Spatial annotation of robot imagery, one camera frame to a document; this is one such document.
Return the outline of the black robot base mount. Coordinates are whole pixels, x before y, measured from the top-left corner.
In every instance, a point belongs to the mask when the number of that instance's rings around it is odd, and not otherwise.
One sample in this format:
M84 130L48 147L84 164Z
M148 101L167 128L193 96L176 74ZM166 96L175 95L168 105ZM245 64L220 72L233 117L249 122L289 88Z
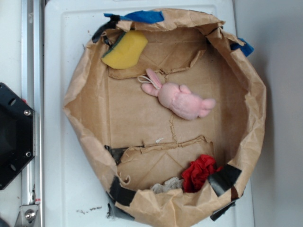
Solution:
M4 190L34 158L34 110L0 84L0 189Z

